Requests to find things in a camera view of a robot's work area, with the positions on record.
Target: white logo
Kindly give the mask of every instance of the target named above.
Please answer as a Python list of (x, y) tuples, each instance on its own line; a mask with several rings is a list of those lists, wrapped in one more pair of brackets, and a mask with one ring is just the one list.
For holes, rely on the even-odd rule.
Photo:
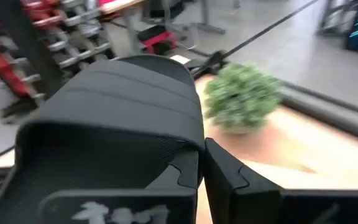
[(157, 205), (142, 212), (132, 213), (129, 208), (114, 209), (109, 216), (108, 207), (96, 202), (86, 202), (82, 206), (83, 211), (72, 216), (72, 220), (88, 220), (89, 224), (167, 224), (169, 210), (166, 205)]

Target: wooden desk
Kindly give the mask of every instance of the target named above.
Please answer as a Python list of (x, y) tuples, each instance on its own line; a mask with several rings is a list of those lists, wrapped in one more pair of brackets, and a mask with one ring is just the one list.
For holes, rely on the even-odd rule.
[[(213, 78), (196, 82), (203, 112), (203, 90)], [(286, 189), (358, 189), (358, 139), (288, 108), (279, 107), (254, 134), (226, 134), (210, 119), (204, 120), (204, 134)], [(204, 183), (198, 195), (197, 223), (210, 224)]]

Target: green plant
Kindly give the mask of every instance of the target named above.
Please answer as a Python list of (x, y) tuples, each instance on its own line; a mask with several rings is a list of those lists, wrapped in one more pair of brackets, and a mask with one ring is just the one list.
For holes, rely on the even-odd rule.
[(280, 102), (279, 86), (253, 64), (229, 64), (205, 88), (206, 117), (228, 131), (259, 129)]

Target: black pole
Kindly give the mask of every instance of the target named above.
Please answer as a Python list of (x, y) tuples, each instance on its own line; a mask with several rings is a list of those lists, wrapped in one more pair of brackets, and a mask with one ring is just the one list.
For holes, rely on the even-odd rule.
[(51, 97), (61, 87), (63, 72), (22, 9), (20, 0), (0, 0), (0, 25), (41, 76), (46, 99)]

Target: gray floor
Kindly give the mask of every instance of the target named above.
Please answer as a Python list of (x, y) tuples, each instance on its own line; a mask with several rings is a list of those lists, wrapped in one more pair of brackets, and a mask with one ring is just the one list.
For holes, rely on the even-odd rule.
[[(197, 49), (207, 53), (230, 50), (264, 28), (295, 11), (309, 0), (242, 0), (241, 8), (233, 9), (232, 1), (210, 0), (211, 22), (224, 27), (225, 35), (200, 32)], [(316, 36), (316, 23), (324, 0), (308, 7), (267, 34), (229, 57), (233, 62), (256, 62), (271, 74), (314, 91), (358, 105), (358, 54), (345, 51), (340, 42)], [(200, 5), (191, 5), (176, 22), (199, 22)], [(147, 26), (132, 17), (138, 30)], [(126, 30), (107, 24), (114, 50), (119, 56), (130, 54)], [(176, 53), (189, 58), (202, 58), (186, 50)], [(0, 90), (0, 108), (11, 96)], [(0, 122), (0, 151), (11, 146), (17, 126)]]

